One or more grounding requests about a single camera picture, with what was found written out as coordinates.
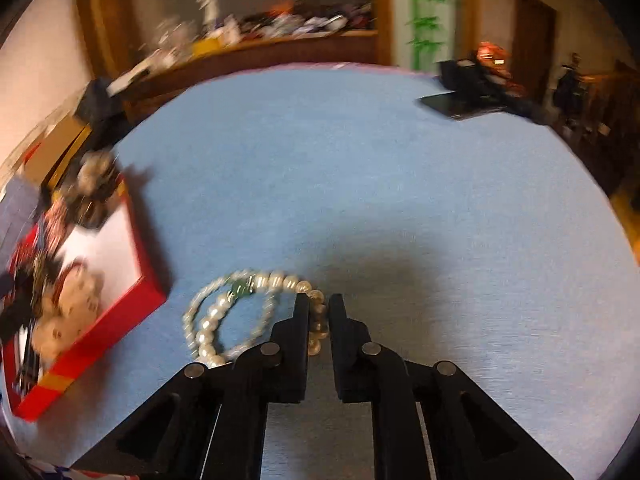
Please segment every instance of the wooden door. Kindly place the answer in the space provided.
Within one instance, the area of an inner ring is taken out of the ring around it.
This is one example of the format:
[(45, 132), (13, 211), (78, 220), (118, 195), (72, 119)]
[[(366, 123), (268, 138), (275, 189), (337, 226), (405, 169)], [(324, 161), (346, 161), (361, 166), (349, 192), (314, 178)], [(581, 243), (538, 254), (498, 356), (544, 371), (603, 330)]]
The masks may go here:
[(542, 103), (556, 43), (556, 10), (540, 0), (516, 0), (511, 74)]

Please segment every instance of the patterned cloth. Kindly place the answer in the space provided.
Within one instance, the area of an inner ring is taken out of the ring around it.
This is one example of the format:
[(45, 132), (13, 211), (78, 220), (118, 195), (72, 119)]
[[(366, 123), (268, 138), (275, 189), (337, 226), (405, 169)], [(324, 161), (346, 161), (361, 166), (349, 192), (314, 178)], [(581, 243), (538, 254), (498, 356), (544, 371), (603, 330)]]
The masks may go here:
[(21, 455), (29, 467), (39, 475), (42, 480), (140, 480), (138, 476), (107, 475), (103, 473), (93, 473), (90, 471), (75, 471), (68, 467), (59, 467), (40, 460), (35, 460), (30, 456)]

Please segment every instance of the stuffed animal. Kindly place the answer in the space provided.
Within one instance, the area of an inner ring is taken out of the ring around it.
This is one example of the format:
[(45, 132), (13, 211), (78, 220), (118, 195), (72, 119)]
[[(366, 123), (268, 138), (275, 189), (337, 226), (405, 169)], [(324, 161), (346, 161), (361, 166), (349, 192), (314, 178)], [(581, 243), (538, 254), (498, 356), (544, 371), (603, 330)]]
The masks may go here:
[(117, 188), (118, 171), (113, 154), (88, 152), (82, 165), (60, 187), (69, 211), (69, 221), (88, 229), (98, 229), (109, 216), (110, 199)]
[(102, 279), (80, 261), (64, 269), (42, 299), (43, 316), (31, 345), (50, 364), (66, 351), (98, 317)]

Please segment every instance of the white wall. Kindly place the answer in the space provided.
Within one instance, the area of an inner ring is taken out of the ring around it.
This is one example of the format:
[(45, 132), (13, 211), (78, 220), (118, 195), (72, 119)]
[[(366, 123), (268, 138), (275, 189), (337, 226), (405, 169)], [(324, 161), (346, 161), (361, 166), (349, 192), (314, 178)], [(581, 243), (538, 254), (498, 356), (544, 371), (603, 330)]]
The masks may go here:
[(33, 0), (0, 48), (0, 162), (90, 78), (75, 0)]
[[(631, 49), (598, 0), (541, 0), (558, 12), (556, 50), (550, 86), (572, 52), (582, 56), (583, 73), (612, 72), (616, 59), (635, 66)], [(481, 39), (507, 50), (513, 43), (515, 0), (483, 0)]]
[[(394, 5), (394, 64), (402, 68), (411, 68), (412, 46), (409, 42), (413, 39), (413, 29), (408, 23), (411, 20), (411, 0), (392, 0)], [(435, 58), (436, 61), (450, 59), (453, 56), (454, 37), (456, 32), (456, 8), (455, 0), (449, 0), (446, 4), (439, 4), (436, 14), (444, 31), (438, 38), (445, 41)]]

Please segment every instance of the wooden furniture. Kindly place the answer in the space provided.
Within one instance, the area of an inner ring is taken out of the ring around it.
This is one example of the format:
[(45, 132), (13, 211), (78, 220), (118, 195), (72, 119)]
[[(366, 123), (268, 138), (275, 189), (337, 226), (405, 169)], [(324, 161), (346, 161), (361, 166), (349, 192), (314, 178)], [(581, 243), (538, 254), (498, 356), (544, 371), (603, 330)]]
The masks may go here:
[(586, 98), (578, 126), (564, 135), (562, 117), (554, 129), (567, 142), (607, 195), (635, 163), (640, 142), (640, 75), (585, 75)]
[(456, 36), (454, 55), (465, 57), (478, 48), (482, 18), (482, 0), (456, 0)]
[(245, 41), (133, 83), (123, 93), (127, 114), (137, 122), (191, 86), (241, 70), (295, 62), (378, 62), (376, 30), (350, 30), (322, 38)]
[[(94, 76), (117, 78), (140, 60), (141, 31), (132, 0), (77, 0), (86, 54)], [(123, 94), (125, 109), (138, 122), (185, 89), (241, 70), (292, 62), (392, 63), (390, 0), (373, 1), (376, 30), (324, 36), (246, 41), (212, 52), (135, 82)]]

